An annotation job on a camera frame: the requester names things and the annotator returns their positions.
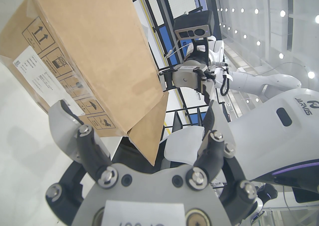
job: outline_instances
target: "white label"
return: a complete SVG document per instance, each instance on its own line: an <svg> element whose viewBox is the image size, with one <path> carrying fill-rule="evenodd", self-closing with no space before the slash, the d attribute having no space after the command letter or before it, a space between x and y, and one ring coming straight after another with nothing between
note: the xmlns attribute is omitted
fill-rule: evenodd
<svg viewBox="0 0 319 226"><path fill-rule="evenodd" d="M75 115L85 115L31 46L27 47L13 64L49 106L64 100Z"/></svg>
<svg viewBox="0 0 319 226"><path fill-rule="evenodd" d="M182 203L106 201L101 226L185 226Z"/></svg>
<svg viewBox="0 0 319 226"><path fill-rule="evenodd" d="M197 68L197 66L181 66L179 69L184 69L184 70L193 70Z"/></svg>

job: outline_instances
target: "cable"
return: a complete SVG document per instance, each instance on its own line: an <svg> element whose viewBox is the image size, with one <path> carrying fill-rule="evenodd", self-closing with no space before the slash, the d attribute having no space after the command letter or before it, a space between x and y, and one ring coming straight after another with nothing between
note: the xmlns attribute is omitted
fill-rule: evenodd
<svg viewBox="0 0 319 226"><path fill-rule="evenodd" d="M178 48L177 50L175 50L175 51L172 53L171 51L173 51L173 49L176 48L176 45L177 45L177 43L176 43L175 46L167 53L165 59L168 59L168 58L171 57L174 53L176 53L178 50L180 50L180 49L182 49L183 47L186 47L186 46L188 46L188 45L190 45L190 44L192 44L192 42L186 44L185 46L182 46L182 47Z"/></svg>
<svg viewBox="0 0 319 226"><path fill-rule="evenodd" d="M283 194L284 194L284 200L285 200L286 206L287 206L287 208L288 208L288 210L289 210L289 213L290 213L290 215L294 218L294 220L296 221L297 225L306 226L305 224L302 224L302 223L298 222L298 220L296 219L296 217L295 217L295 216L293 215L293 213L291 212L291 210L290 210L290 208L289 208L289 206L288 206L288 204L287 204L287 201L286 201L285 186L282 186L282 192L283 192Z"/></svg>
<svg viewBox="0 0 319 226"><path fill-rule="evenodd" d="M306 75L307 75L307 78L308 78L308 89L309 89L309 87L310 87L310 81L309 81L309 77L308 77L308 72L307 72L305 66L302 66L301 64L296 63L296 62L284 62L284 63L281 63L281 64L279 64L278 66L274 67L273 69L271 69L271 70L269 70L269 71L265 71L265 72L260 73L260 74L257 74L257 75L255 75L255 76L263 75L263 74L265 74L265 73L267 73L267 72L270 72L270 71L272 71L272 70L278 68L279 66L284 65L284 64L287 64L287 63L297 64L297 65L299 65L299 66L301 66L301 67L304 68L304 70L305 70L305 72L306 72Z"/></svg>
<svg viewBox="0 0 319 226"><path fill-rule="evenodd" d="M228 64L225 63L225 65L226 65L226 69L224 69L224 71L223 71L223 84L220 87L220 94L222 96L225 96L228 93L228 91L229 91L229 78L227 77L227 74L229 74ZM223 93L223 89L224 89L224 86L225 86L226 82L227 82L227 88L226 88L226 91Z"/></svg>

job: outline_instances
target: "black metal frame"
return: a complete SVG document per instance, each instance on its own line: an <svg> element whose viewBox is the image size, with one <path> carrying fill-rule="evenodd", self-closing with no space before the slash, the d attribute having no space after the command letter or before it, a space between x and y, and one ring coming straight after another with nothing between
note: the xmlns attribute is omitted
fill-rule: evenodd
<svg viewBox="0 0 319 226"><path fill-rule="evenodd" d="M172 11L171 11L171 8L170 8L170 5L169 5L169 1L168 1L168 0L156 0L156 1L157 1L157 4L158 4L158 6L159 6L159 10L160 10L160 12L161 12L161 15L162 15L162 17L163 17L163 21L164 21L164 23L161 24L161 25L158 25L158 24L157 24L156 19L155 19L155 16L154 16L154 13L153 13L153 10L152 10L152 8L151 8L151 5L150 5L149 1L148 1L148 0L144 0L144 1L145 1L145 3L146 3L148 12L149 12L149 14L150 14L150 16L151 16L151 20L152 20L152 23L153 23L153 31L154 31L154 32L157 32L157 36L158 36L158 38L159 38L159 40L160 40L160 43L161 43L161 45L162 45L162 47L163 47L164 54L166 55L166 54L168 53L168 51L167 51L167 49L166 49L166 47L165 47L163 38L162 38L161 34L159 33L159 30L160 30L162 27L164 27L164 26L166 27L166 30L167 30L167 33L168 33L168 37L169 37L169 39L170 39L170 42L171 42L172 47L174 47L174 46L176 45L176 43L178 42L178 40L177 40L177 38L176 38L176 35L175 35L175 33L173 32L173 29L172 29L172 28L173 28L173 24L174 24L174 17L173 17L173 15L172 15ZM199 7L196 8L196 9L194 9L194 10L192 10L192 11L190 11L190 13L192 13L192 12L197 12L197 11L202 11L203 6L201 6L200 0L198 0L198 3L199 3ZM218 25L218 24L219 24L219 18L218 18L218 13L217 13L216 1L215 1L215 0L206 0L206 5L207 5L207 9L208 9L208 10L212 10L212 11L213 11L214 22L215 22L214 31L215 31L215 33L216 33L216 39L217 39L217 40L220 40L220 39L221 39L221 32L220 32L220 27L219 27L219 25ZM181 47L182 47L182 46L181 46L180 42L178 42L178 48L181 48ZM175 58L176 58L176 61L177 61L178 64L180 64L180 63L183 62L184 53L183 53L183 50L182 50L182 49L180 49L179 51L177 51L174 55L175 55ZM169 67L172 67L172 63L171 63L170 59L167 59L167 62L168 62ZM174 110L175 115L178 116L178 113L176 114L177 111L185 111L185 116L188 118L190 124L182 125L182 127L183 127L183 126L188 126L188 125L194 125L194 124L192 123L191 118L190 118L190 113L189 113L189 111L188 111L189 108L187 108L186 102L185 102L185 100L184 100L184 97L183 97L183 95L182 95L182 92L181 92L180 88L178 88L177 91L178 91L178 93L179 93L179 95L180 95L180 98L181 98L181 101L182 101L182 104L183 104L183 109ZM198 106L198 107L196 107L196 108L197 108L197 113L199 112L199 108L200 108L200 107L204 107L204 106L207 106L207 105L203 105L203 106ZM198 115L198 119L200 120L200 121L198 121L198 124L199 124L199 125L202 125L202 119L201 119L200 113L199 113L199 115ZM162 138L163 138L163 134L164 134L165 128L169 128L169 127L172 127L172 128L173 128L173 127L174 127L174 124L173 124L173 126L167 126L167 127L164 126L164 127L163 127Z"/></svg>

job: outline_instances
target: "yellow stripe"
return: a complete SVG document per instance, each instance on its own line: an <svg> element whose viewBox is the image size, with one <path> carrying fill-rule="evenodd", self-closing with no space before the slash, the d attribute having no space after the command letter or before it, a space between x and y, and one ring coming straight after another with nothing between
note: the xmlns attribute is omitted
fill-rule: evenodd
<svg viewBox="0 0 319 226"><path fill-rule="evenodd" d="M147 18L147 21L148 21L149 26L150 26L150 27L153 27L153 25L152 25L152 23L151 23L151 20L150 20L149 17L148 17L148 14L147 14L147 11L146 11L146 7L145 7L145 5L144 5L144 1L143 1L143 0L141 0L141 4L142 4L142 7L143 7L143 9L144 9L144 13L145 13L145 15L146 15L146 18ZM154 38L155 38L155 41L156 41L156 44L157 44L158 48L159 48L159 49L162 49L162 46L159 44L159 42L158 42L158 40L157 40L157 35L155 34L154 30L151 30L151 32L152 32L153 35L154 35ZM163 60L164 64L165 64L166 66L168 66L167 60L164 58L163 51L160 51L160 54L161 54L161 56L162 56L162 60ZM182 103L182 101L181 101L181 99L180 99L179 93L177 92L177 90L174 90L174 91L175 91L175 94L176 94L176 96L177 96L177 99L178 99L178 102L179 102L179 104L180 104L180 107L183 108L183 103ZM185 116L186 122L189 123L189 120L188 120L188 118L187 118L186 115L185 115L185 111L183 111L183 112L184 112L184 116ZM168 128L166 128L166 130L167 130L168 134L170 135L170 134L171 134L171 131L170 131Z"/></svg>

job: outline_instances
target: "umbrella symbol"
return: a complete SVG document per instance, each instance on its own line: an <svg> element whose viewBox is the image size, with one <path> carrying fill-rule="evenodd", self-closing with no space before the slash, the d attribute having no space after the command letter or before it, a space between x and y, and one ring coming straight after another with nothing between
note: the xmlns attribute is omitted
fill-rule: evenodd
<svg viewBox="0 0 319 226"><path fill-rule="evenodd" d="M94 103L92 103L91 101L89 101L91 103L91 106L87 106L87 107L93 107L96 110L96 105Z"/></svg>
<svg viewBox="0 0 319 226"><path fill-rule="evenodd" d="M107 120L105 120L105 119L103 119L103 120L104 120L105 126L111 126L111 125L107 122Z"/></svg>

